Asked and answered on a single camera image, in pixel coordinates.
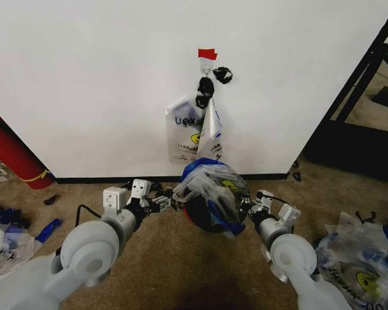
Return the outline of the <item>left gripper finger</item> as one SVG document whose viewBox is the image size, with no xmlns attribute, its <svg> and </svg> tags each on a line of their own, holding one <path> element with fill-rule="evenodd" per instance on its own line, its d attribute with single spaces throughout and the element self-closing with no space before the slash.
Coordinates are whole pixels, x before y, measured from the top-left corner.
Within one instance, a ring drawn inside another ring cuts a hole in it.
<svg viewBox="0 0 388 310">
<path fill-rule="evenodd" d="M 149 197 L 149 202 L 158 205 L 172 205 L 173 204 L 173 188 L 171 186 L 165 186 L 161 183 L 154 183 L 151 186 L 152 197 Z"/>
<path fill-rule="evenodd" d="M 159 215 L 159 214 L 163 213 L 164 211 L 168 210 L 169 208 L 172 208 L 172 206 L 153 203 L 149 206 L 148 214 L 149 215 Z"/>
</svg>

